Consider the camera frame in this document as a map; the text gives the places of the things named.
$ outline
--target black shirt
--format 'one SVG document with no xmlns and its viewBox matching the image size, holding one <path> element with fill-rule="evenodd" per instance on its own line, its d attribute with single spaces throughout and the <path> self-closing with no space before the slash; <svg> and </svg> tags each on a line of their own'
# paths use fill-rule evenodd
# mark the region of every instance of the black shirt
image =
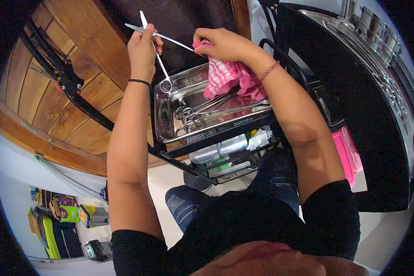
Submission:
<svg viewBox="0 0 414 276">
<path fill-rule="evenodd" d="M 347 180 L 325 185 L 293 209 L 251 191 L 228 192 L 202 211 L 181 240 L 133 231 L 112 233 L 117 275 L 189 275 L 221 253 L 251 241 L 283 242 L 303 254 L 353 260 L 360 239 L 357 206 Z"/>
</svg>

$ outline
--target person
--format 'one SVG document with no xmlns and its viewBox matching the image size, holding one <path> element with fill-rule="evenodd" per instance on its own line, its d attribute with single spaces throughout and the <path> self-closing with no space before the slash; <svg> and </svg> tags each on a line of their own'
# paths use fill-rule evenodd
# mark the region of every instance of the person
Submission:
<svg viewBox="0 0 414 276">
<path fill-rule="evenodd" d="M 127 45 L 131 79 L 152 80 L 151 41 L 159 54 L 163 45 L 153 31 L 149 24 L 144 34 L 134 32 Z M 259 78 L 276 62 L 228 30 L 197 29 L 193 41 L 203 38 L 211 45 L 195 52 L 241 61 Z M 268 152 L 245 191 L 210 197 L 184 185 L 169 190 L 166 203 L 184 234 L 167 250 L 147 185 L 149 86 L 129 82 L 107 153 L 117 275 L 367 275 L 352 262 L 358 209 L 319 109 L 280 66 L 262 84 L 293 155 Z"/>
</svg>

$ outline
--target pink container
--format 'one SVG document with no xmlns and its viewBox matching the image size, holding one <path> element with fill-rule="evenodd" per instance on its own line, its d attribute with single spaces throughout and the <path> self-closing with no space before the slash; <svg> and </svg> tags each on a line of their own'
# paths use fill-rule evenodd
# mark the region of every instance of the pink container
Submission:
<svg viewBox="0 0 414 276">
<path fill-rule="evenodd" d="M 345 142 L 348 145 L 348 149 L 350 151 L 350 156 L 353 161 L 353 169 L 355 173 L 358 173 L 359 171 L 363 171 L 362 162 L 360 161 L 360 155 L 356 150 L 356 146 L 354 146 L 353 139 L 351 138 L 350 132 L 348 131 L 348 128 L 344 126 L 342 128 L 342 135 L 343 138 L 345 138 Z"/>
<path fill-rule="evenodd" d="M 343 137 L 342 129 L 332 133 L 334 143 L 336 144 L 337 152 L 339 153 L 340 160 L 342 161 L 343 171 L 347 178 L 350 187 L 353 187 L 356 183 L 356 177 L 354 175 L 353 161 L 351 158 L 351 150 L 348 148 L 348 144 Z"/>
</svg>

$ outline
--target beaded bracelet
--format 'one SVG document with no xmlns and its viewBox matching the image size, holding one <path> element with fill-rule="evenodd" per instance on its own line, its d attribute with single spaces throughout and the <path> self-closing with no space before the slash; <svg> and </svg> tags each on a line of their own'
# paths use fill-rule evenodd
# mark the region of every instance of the beaded bracelet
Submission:
<svg viewBox="0 0 414 276">
<path fill-rule="evenodd" d="M 265 71 L 265 73 L 260 78 L 260 81 L 262 81 L 273 69 L 276 69 L 279 66 L 279 60 L 276 61 L 268 70 Z"/>
<path fill-rule="evenodd" d="M 131 81 L 135 81 L 135 82 L 138 82 L 138 83 L 147 84 L 148 86 L 150 86 L 150 83 L 148 83 L 147 81 L 144 81 L 144 80 L 130 79 L 127 83 L 129 83 Z"/>
</svg>

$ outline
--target hand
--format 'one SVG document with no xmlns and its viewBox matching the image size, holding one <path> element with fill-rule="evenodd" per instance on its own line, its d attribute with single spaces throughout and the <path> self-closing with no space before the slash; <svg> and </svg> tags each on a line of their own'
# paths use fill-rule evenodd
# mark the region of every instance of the hand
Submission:
<svg viewBox="0 0 414 276">
<path fill-rule="evenodd" d="M 248 39 L 226 29 L 199 28 L 195 31 L 193 42 L 202 38 L 211 42 L 209 46 L 199 46 L 195 52 L 207 54 L 225 61 L 242 61 L 246 63 L 249 53 L 260 53 L 260 47 Z"/>
<path fill-rule="evenodd" d="M 127 44 L 127 51 L 130 59 L 130 78 L 152 82 L 155 74 L 155 49 L 151 41 L 155 43 L 156 52 L 162 54 L 162 45 L 164 44 L 160 37 L 154 36 L 153 33 L 158 31 L 154 29 L 153 24 L 147 25 L 144 33 L 133 32 L 132 37 Z"/>
</svg>

